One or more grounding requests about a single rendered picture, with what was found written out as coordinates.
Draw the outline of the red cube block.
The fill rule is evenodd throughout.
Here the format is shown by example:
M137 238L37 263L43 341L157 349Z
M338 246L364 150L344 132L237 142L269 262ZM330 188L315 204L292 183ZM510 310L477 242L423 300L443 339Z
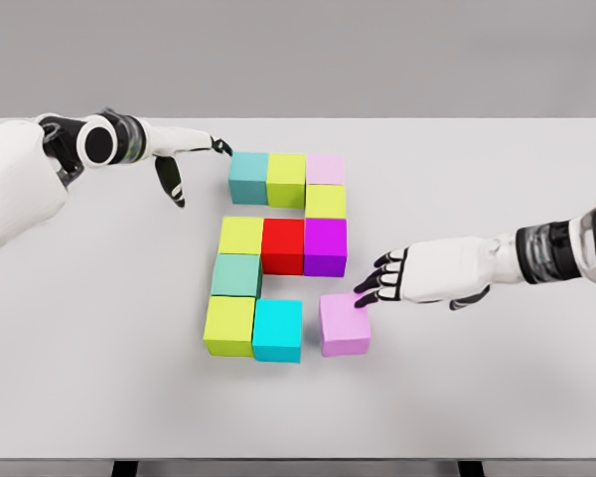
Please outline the red cube block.
M304 221L271 219L263 222L261 261L264 274L302 275Z

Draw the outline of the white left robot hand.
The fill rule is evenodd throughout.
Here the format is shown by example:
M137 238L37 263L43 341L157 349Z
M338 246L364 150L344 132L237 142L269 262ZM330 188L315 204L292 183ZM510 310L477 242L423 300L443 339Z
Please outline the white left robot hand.
M208 132L179 126L151 126L149 151L155 157L155 170L165 194L180 209L186 206L181 173L175 156L182 152L215 151L233 155L232 148Z

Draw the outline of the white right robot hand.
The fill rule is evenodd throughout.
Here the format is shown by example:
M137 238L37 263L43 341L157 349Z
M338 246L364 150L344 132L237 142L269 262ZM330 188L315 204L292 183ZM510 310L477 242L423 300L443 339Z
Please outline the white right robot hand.
M358 309L379 302L431 304L446 301L457 311L490 292L499 244L465 237L420 241L391 250L354 288Z

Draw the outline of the white table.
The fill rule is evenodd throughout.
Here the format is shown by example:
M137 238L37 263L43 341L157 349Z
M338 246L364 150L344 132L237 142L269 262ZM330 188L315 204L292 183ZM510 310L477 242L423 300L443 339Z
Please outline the white table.
M496 286L480 303L382 303L367 354L320 353L318 299L392 248L492 237L596 205L596 118L186 119L236 150L339 154L345 277L269 277L304 306L297 365L203 342L225 158L87 171L63 210L0 250L0 460L596 460L596 285Z

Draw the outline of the yellow-green cube block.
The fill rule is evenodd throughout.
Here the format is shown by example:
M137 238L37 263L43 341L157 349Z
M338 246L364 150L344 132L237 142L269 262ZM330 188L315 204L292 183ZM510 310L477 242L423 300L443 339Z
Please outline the yellow-green cube block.
M260 255L264 218L224 217L218 253Z
M270 154L266 190L269 207L303 209L306 194L306 156L304 154Z
M253 358L253 297L210 297L203 340L215 357Z
M345 219L347 190L344 185L309 184L306 187L305 217Z

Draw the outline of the light pink cube block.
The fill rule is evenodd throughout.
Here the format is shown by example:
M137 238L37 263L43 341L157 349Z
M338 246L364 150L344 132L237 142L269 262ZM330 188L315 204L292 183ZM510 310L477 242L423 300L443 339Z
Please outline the light pink cube block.
M319 299L320 345L324 357L364 355L372 342L368 308L356 308L356 293L323 294Z
M345 185L345 160L342 155L308 154L306 156L307 185Z

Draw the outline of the purple cube block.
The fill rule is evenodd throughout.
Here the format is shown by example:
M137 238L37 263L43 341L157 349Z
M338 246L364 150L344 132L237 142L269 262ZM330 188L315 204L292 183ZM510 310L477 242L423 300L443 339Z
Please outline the purple cube block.
M345 219L306 219L304 275L344 277L348 259Z

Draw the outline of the cyan cube block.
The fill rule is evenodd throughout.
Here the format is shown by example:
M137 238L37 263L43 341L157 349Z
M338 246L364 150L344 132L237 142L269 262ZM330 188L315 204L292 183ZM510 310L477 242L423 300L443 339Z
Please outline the cyan cube block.
M259 362L299 363L302 331L301 301L258 299L252 333L254 358Z

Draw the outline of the sea-green cube block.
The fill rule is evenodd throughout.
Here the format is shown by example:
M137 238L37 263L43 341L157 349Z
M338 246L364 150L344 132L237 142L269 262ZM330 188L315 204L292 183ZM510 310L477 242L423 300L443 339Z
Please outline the sea-green cube block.
M258 255L217 255L211 295L259 298L261 284L262 268Z

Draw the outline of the teal cube block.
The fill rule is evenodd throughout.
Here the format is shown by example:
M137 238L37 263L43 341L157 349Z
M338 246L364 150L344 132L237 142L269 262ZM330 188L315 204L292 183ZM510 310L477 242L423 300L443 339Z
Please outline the teal cube block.
M234 152L228 173L232 202L237 205L266 206L268 153Z

